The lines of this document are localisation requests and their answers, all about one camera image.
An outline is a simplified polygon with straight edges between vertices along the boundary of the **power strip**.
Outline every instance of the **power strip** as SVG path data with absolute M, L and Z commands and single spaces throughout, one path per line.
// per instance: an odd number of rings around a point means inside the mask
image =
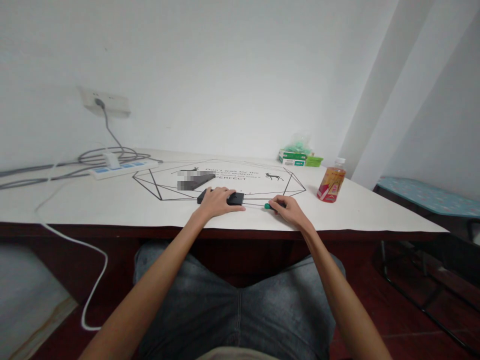
M 125 163 L 120 165 L 119 168 L 111 169 L 108 167 L 99 167 L 88 172 L 96 179 L 103 180 L 108 178 L 113 178 L 115 176 L 136 173 L 140 170 L 153 169 L 159 166 L 157 161 L 145 160 L 145 161 L 135 161 L 130 163 Z

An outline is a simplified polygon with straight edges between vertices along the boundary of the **tissue box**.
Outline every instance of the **tissue box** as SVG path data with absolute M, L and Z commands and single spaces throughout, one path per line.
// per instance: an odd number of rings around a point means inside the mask
M 282 158 L 280 155 L 278 156 L 278 161 L 283 165 L 305 166 L 305 160 Z
M 278 156 L 282 159 L 293 159 L 293 160 L 306 160 L 307 154 L 293 151 L 284 151 L 280 149 Z

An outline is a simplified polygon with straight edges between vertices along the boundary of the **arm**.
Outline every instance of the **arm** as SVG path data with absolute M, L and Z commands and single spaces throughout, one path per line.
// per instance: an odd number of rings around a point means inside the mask
M 227 205 L 227 197 L 235 190 L 210 189 L 185 227 L 110 315 L 80 359 L 130 359 L 205 224 L 215 216 L 245 210 L 243 206 Z
M 286 208 L 280 206 L 278 202 L 285 203 Z M 269 204 L 302 233 L 320 275 L 341 337 L 352 357 L 357 360 L 391 359 L 372 319 L 297 201 L 289 196 L 276 196 Z

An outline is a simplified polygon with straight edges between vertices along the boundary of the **deer illustration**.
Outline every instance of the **deer illustration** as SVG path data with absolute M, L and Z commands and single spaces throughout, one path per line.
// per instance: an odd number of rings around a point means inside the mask
M 272 178 L 276 178 L 277 181 L 278 181 L 278 180 L 282 180 L 282 181 L 283 181 L 283 179 L 282 179 L 280 176 L 278 176 L 278 175 L 270 175 L 269 172 L 266 173 L 266 176 L 265 176 L 265 177 L 266 177 L 266 178 L 270 178 L 270 180 L 272 180 Z
M 172 172 L 172 174 L 175 174 L 175 173 L 178 173 L 178 172 L 181 172 L 181 171 L 197 171 L 198 169 L 199 169 L 198 167 L 194 167 L 192 170 L 178 170 L 178 171 Z

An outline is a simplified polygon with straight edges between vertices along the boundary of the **white wall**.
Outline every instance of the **white wall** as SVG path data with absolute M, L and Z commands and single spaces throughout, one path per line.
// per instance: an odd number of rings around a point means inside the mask
M 70 295 L 29 249 L 5 244 L 0 289 L 0 359 L 8 359 Z
M 130 146 L 331 160 L 397 1 L 2 1 L 0 169 L 114 144 L 79 85 L 129 98 Z
M 351 179 L 373 189 L 480 8 L 436 0 Z
M 480 12 L 383 174 L 480 200 L 479 154 Z
M 339 156 L 351 178 L 435 0 L 400 0 L 368 76 Z

